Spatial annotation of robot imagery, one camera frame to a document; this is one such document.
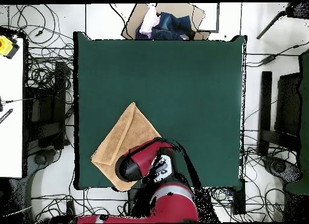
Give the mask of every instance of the folded towel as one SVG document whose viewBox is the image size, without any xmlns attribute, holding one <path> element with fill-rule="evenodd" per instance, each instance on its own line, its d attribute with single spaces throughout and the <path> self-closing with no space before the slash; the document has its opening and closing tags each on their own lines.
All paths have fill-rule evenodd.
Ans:
<svg viewBox="0 0 309 224">
<path fill-rule="evenodd" d="M 115 173 L 118 158 L 129 149 L 141 145 L 160 134 L 131 103 L 120 116 L 118 122 L 92 155 L 91 162 L 114 184 L 117 190 L 127 191 L 135 182 L 124 182 Z"/>
</svg>

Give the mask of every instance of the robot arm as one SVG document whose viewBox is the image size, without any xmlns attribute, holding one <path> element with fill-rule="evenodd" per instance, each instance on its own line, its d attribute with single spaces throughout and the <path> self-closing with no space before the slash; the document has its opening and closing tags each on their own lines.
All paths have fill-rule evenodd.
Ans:
<svg viewBox="0 0 309 224">
<path fill-rule="evenodd" d="M 174 153 L 178 153 L 176 146 L 165 142 L 162 138 L 155 138 L 132 148 L 116 163 L 116 175 L 121 180 L 126 182 L 142 180 L 144 189 L 141 190 L 140 197 L 148 198 L 142 207 L 148 207 L 149 214 L 141 213 L 138 218 L 82 216 L 75 218 L 73 222 L 77 224 L 198 222 L 200 219 L 194 194 L 186 179 L 175 169 Z"/>
</svg>

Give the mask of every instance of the black metal frame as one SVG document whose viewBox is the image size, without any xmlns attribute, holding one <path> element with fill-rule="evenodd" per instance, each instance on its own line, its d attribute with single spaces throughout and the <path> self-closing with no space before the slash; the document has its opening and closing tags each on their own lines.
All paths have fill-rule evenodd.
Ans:
<svg viewBox="0 0 309 224">
<path fill-rule="evenodd" d="M 301 148 L 299 136 L 287 132 L 270 130 L 270 110 L 272 97 L 272 72 L 263 71 L 261 79 L 260 118 L 257 151 L 261 156 L 267 156 L 269 143 L 298 152 Z"/>
</svg>

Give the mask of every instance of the yellow object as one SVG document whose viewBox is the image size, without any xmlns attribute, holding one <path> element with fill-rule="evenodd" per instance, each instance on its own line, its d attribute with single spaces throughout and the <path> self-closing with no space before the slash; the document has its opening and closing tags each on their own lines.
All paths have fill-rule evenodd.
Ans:
<svg viewBox="0 0 309 224">
<path fill-rule="evenodd" d="M 0 55 L 7 56 L 13 49 L 12 41 L 8 40 L 5 36 L 0 36 Z"/>
</svg>

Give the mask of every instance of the white table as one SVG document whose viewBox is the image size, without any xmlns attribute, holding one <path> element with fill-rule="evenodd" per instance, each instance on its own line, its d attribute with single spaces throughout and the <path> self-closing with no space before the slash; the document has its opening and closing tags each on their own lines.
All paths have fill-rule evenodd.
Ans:
<svg viewBox="0 0 309 224">
<path fill-rule="evenodd" d="M 2 101 L 22 99 L 23 40 L 12 59 L 0 56 L 0 96 Z M 22 101 L 5 104 L 2 117 L 13 112 L 0 124 L 0 177 L 22 177 Z"/>
</svg>

